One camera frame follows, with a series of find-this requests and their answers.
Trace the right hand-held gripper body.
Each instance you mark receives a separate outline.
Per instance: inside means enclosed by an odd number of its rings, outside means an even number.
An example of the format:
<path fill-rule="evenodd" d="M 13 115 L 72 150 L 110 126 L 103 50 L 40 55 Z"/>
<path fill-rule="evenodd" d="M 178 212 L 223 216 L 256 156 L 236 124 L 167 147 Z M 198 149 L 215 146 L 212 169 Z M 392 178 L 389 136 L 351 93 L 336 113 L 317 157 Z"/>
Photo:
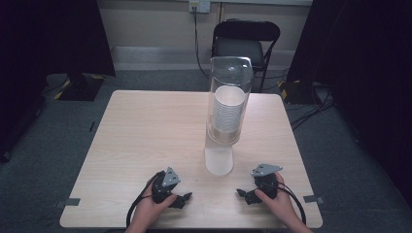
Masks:
<path fill-rule="evenodd" d="M 253 171 L 254 184 L 268 197 L 277 196 L 278 180 L 275 173 L 282 170 L 281 166 L 260 163 Z"/>

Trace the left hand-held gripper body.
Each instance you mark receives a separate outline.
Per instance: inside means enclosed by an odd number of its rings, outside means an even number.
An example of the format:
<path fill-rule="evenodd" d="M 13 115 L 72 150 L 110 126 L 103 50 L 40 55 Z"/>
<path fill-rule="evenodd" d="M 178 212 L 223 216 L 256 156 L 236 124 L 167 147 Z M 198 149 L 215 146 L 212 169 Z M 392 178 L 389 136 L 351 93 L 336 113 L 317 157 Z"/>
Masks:
<path fill-rule="evenodd" d="M 155 176 L 152 185 L 153 200 L 157 204 L 162 203 L 171 195 L 172 190 L 180 181 L 180 178 L 171 167 L 168 167 L 164 171 L 160 171 Z"/>

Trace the person's left hand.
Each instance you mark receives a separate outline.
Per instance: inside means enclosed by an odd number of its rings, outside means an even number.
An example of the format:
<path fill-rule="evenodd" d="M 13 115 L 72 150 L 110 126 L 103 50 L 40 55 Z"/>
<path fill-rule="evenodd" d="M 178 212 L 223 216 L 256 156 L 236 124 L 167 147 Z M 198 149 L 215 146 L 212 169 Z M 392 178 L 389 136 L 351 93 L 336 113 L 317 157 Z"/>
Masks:
<path fill-rule="evenodd" d="M 152 197 L 152 184 L 144 192 L 144 198 L 137 204 L 130 225 L 151 226 L 175 200 L 176 194 L 171 194 L 162 203 L 157 204 Z"/>

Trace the person's right hand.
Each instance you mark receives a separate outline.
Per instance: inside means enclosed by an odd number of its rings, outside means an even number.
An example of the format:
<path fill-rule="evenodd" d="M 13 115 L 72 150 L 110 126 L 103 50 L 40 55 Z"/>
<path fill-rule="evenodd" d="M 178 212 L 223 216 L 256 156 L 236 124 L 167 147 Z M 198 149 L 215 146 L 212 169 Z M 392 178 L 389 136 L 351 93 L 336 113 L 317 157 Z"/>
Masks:
<path fill-rule="evenodd" d="M 277 196 L 274 199 L 271 199 L 264 192 L 256 189 L 255 195 L 269 208 L 276 218 L 284 223 L 285 226 L 304 224 L 294 211 L 291 198 L 286 192 L 279 191 Z"/>

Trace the clear plastic cup dispenser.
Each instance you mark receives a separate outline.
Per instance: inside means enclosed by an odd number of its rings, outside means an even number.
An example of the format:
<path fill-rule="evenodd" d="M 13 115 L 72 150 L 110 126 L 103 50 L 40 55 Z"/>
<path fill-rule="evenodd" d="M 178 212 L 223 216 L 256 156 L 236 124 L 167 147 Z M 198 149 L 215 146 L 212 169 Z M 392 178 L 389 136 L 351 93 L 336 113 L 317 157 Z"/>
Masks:
<path fill-rule="evenodd" d="M 211 85 L 206 117 L 204 154 L 206 168 L 214 175 L 226 175 L 230 173 L 233 168 L 233 145 L 240 139 L 243 119 L 252 89 L 253 77 L 254 72 L 249 57 L 216 56 L 211 59 Z M 215 92 L 222 85 L 240 87 L 246 94 L 240 125 L 234 132 L 220 132 L 212 123 Z"/>

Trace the grey tape strip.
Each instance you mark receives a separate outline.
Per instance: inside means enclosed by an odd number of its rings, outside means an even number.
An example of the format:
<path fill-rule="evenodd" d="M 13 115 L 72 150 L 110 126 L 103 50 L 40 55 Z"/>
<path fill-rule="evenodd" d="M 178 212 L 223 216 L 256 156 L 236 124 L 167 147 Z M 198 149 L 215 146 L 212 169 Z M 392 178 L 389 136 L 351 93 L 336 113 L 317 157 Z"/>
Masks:
<path fill-rule="evenodd" d="M 79 206 L 81 198 L 66 198 L 55 203 L 56 208 L 65 208 L 66 206 Z"/>
<path fill-rule="evenodd" d="M 305 203 L 317 203 L 319 205 L 324 204 L 325 199 L 322 196 L 307 195 L 303 197 Z"/>

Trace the stack of white paper cups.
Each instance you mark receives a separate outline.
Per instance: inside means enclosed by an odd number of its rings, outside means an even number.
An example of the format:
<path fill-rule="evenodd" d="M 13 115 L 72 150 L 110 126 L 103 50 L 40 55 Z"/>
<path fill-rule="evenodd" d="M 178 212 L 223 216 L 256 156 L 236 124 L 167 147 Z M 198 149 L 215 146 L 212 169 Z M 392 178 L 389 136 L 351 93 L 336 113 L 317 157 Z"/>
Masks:
<path fill-rule="evenodd" d="M 215 92 L 213 126 L 220 132 L 234 132 L 240 125 L 245 92 L 237 86 L 222 85 Z"/>

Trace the black stand base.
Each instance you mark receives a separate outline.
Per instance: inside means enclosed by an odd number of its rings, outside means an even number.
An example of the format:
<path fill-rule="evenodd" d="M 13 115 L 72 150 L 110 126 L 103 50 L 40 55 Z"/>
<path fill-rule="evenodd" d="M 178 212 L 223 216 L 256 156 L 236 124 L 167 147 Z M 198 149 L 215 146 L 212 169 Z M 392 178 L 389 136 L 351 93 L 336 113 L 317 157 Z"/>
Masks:
<path fill-rule="evenodd" d="M 316 98 L 313 96 L 313 85 L 306 82 L 280 82 L 278 87 L 281 97 L 288 104 L 294 105 L 313 105 Z"/>
<path fill-rule="evenodd" d="M 98 75 L 69 73 L 68 81 L 55 95 L 62 101 L 93 101 L 104 83 L 104 78 Z"/>

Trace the black folding chair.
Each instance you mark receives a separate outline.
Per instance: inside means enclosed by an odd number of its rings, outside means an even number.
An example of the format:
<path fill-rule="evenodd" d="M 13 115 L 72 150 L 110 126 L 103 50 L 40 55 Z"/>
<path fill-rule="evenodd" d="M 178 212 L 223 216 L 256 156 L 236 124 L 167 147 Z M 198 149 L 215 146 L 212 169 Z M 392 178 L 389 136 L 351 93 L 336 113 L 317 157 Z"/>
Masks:
<path fill-rule="evenodd" d="M 231 18 L 214 29 L 212 56 L 243 56 L 251 59 L 254 74 L 262 72 L 262 92 L 272 50 L 280 38 L 277 24 L 266 20 Z"/>

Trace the dark curtain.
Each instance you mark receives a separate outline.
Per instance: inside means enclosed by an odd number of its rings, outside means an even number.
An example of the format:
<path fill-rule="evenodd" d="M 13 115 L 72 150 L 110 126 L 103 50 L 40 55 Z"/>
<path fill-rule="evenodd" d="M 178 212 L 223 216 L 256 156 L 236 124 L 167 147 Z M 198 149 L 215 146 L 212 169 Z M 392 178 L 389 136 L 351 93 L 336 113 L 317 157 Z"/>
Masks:
<path fill-rule="evenodd" d="M 412 208 L 412 0 L 313 0 L 287 80 L 331 86 Z"/>
<path fill-rule="evenodd" d="M 69 73 L 115 74 L 97 0 L 0 0 L 0 95 Z"/>

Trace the white wall socket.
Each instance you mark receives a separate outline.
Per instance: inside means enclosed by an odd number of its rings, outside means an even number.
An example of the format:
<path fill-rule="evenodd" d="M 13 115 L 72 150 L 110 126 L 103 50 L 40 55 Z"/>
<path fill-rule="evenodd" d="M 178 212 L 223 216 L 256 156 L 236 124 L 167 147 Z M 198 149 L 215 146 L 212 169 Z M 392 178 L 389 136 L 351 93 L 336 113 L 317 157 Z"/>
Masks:
<path fill-rule="evenodd" d="M 209 14 L 211 2 L 209 0 L 189 0 L 189 10 L 192 13 Z"/>

